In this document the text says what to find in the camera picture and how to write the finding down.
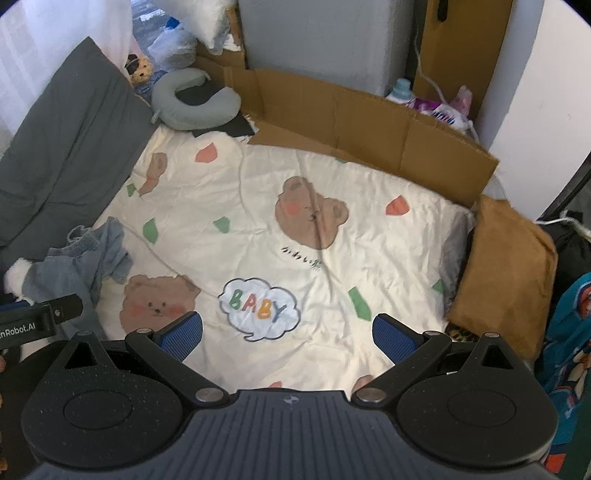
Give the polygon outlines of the light blue denim pants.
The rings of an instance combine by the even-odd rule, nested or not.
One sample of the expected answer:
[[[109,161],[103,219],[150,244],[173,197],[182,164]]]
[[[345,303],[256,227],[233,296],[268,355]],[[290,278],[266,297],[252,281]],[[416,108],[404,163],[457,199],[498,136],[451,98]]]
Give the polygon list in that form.
[[[7,283],[35,302],[75,294],[83,305],[78,320],[96,321],[103,280],[109,277],[122,284],[130,272],[132,259],[123,240],[123,226],[113,217],[97,228],[77,226],[64,247],[49,249],[39,262],[23,262],[27,270],[20,283]]]

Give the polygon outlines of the white fluffy garment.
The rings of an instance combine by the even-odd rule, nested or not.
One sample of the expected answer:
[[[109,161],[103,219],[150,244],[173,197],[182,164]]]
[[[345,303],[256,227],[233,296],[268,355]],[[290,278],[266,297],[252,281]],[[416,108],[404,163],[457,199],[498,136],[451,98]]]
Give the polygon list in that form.
[[[12,294],[17,300],[26,301],[28,304],[34,303],[30,297],[32,267],[31,261],[19,258],[4,275],[5,291]]]

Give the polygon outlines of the brown suede cushion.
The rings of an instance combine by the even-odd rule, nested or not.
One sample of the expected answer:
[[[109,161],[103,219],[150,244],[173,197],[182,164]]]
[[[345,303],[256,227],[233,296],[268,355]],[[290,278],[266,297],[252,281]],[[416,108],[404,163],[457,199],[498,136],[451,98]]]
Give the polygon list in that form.
[[[536,360],[557,263],[549,234],[508,201],[483,195],[472,248],[448,320],[478,336],[498,333],[521,359]]]

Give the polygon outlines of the cream bear print bedsheet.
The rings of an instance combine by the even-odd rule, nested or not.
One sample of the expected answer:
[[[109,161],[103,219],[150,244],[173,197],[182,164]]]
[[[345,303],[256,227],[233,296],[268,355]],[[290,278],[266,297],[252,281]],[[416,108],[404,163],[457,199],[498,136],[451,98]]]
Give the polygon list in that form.
[[[408,180],[331,156],[158,128],[104,211],[132,266],[97,314],[121,339],[188,311],[186,364],[228,391],[352,392],[392,363],[386,313],[442,331],[472,213]]]

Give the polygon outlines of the blue cartoon print blanket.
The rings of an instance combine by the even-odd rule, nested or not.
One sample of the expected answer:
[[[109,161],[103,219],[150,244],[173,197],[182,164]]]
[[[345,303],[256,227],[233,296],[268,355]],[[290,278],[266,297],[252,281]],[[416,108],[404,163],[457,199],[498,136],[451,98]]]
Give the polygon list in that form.
[[[590,477],[590,275],[561,296],[549,321],[538,379],[558,412],[546,468],[561,479]]]

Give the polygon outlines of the dark grey quilt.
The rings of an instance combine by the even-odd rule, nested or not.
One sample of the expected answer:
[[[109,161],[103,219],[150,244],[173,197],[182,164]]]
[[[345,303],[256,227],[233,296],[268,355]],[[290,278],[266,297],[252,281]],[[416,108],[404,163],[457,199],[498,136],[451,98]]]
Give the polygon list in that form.
[[[155,130],[91,38],[65,59],[1,160],[1,262],[40,260],[113,199]]]

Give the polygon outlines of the brown cardboard sheet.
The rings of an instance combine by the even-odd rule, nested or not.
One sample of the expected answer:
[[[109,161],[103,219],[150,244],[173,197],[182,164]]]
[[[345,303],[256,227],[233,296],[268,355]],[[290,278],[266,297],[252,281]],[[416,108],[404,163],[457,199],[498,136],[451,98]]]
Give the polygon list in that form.
[[[499,162],[467,136],[366,92],[270,69],[195,61],[236,91],[259,129],[252,143],[332,155],[403,177],[472,206]]]

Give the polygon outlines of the black cloth under pillow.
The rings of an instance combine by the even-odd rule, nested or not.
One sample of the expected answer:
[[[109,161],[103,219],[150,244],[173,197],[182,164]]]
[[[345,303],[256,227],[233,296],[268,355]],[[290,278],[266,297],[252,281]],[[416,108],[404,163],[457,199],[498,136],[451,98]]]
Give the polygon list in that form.
[[[256,132],[252,129],[249,120],[247,120],[245,116],[242,115],[242,113],[238,113],[235,118],[222,124],[221,126],[196,129],[192,130],[191,133],[194,137],[199,137],[205,133],[214,131],[224,132],[232,138],[253,136],[256,134]]]

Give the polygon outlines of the pink spray bottle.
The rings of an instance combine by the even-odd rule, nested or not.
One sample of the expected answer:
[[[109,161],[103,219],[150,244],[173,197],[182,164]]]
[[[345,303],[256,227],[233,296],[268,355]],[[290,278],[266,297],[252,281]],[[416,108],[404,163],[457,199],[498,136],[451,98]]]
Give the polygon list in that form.
[[[456,97],[450,102],[452,108],[458,111],[463,117],[470,117],[470,110],[473,101],[473,92],[466,86],[462,85]]]

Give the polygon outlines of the laundry detergent bottle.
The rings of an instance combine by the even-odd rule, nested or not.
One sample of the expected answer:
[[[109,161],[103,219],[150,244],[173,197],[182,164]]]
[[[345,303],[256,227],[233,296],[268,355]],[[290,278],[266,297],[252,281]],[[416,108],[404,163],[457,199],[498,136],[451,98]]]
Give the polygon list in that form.
[[[391,102],[412,108],[415,96],[412,92],[411,81],[406,78],[398,78],[396,82],[394,82],[394,87],[388,94],[387,99]]]

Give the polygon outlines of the teddy bear plush toy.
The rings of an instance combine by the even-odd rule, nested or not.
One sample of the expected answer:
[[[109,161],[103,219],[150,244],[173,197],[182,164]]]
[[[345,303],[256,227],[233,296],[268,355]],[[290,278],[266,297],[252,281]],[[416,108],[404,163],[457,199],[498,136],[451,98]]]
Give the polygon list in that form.
[[[132,87],[147,84],[154,72],[153,66],[146,56],[134,53],[127,56],[125,70]]]

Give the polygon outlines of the clear plastic bag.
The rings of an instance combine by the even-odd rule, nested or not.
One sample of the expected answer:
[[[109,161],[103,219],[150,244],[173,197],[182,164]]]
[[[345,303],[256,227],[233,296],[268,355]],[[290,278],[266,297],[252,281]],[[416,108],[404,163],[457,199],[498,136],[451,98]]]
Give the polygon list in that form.
[[[165,28],[147,47],[150,57],[161,70],[189,67],[197,57],[197,39],[181,25]]]

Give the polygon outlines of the tall cardboard box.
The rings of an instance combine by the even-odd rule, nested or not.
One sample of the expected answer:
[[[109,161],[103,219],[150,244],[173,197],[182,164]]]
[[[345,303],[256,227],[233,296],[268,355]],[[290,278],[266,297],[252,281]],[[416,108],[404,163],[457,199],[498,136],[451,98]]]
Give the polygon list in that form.
[[[418,1],[418,49],[422,74],[416,76],[414,93],[437,100],[438,84],[451,101],[462,85],[473,92],[470,118],[475,119],[494,73],[513,2],[511,0]]]

